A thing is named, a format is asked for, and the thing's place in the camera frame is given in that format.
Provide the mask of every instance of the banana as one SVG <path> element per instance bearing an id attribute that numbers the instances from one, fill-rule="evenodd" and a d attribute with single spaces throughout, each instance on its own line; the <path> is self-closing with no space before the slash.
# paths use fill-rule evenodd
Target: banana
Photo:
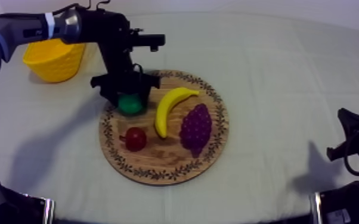
<path id="1" fill-rule="evenodd" d="M 156 132 L 160 137 L 167 137 L 167 117 L 171 109 L 179 102 L 189 98 L 192 95 L 198 94 L 199 91 L 194 91 L 185 87 L 179 87 L 171 89 L 162 98 L 162 100 L 160 100 L 159 106 L 157 107 L 156 120 L 154 121 L 154 127 L 156 128 Z"/>

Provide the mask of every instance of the plastic basket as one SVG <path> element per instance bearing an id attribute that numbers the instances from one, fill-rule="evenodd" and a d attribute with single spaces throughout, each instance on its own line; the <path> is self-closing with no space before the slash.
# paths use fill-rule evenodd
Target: plastic basket
<path id="1" fill-rule="evenodd" d="M 84 43 L 66 45 L 60 39 L 29 44 L 23 62 L 46 82 L 62 82 L 79 69 Z"/>

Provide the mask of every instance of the apple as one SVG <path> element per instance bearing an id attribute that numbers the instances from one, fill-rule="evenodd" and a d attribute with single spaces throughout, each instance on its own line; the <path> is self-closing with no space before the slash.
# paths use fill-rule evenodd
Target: apple
<path id="1" fill-rule="evenodd" d="M 142 150 L 147 143 L 146 133 L 138 127 L 128 129 L 125 136 L 120 136 L 120 140 L 125 142 L 126 149 L 131 152 Z"/>

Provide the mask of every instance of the white tablecloth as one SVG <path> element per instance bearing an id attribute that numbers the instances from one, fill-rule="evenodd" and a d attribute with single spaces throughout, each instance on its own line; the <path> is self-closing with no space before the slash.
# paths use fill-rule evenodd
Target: white tablecloth
<path id="1" fill-rule="evenodd" d="M 0 73 L 0 180 L 55 199 L 61 219 L 97 223 L 250 223 L 309 212 L 308 194 L 355 177 L 326 147 L 344 140 L 336 117 L 359 113 L 359 32 L 242 14 L 130 17 L 165 33 L 159 52 L 136 49 L 145 69 L 198 75 L 221 94 L 230 135 L 219 160 L 175 186 L 130 181 L 104 158 L 98 120 L 106 102 L 90 78 L 105 72 L 88 45 L 79 73 L 42 83 L 19 47 Z M 359 169 L 359 159 L 352 159 Z"/>

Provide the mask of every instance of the green fruit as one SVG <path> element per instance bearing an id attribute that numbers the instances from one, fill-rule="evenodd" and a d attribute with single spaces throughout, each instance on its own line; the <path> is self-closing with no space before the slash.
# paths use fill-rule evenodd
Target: green fruit
<path id="1" fill-rule="evenodd" d="M 143 106 L 138 94 L 123 94 L 118 97 L 118 109 L 123 114 L 133 115 L 139 113 L 143 109 Z"/>

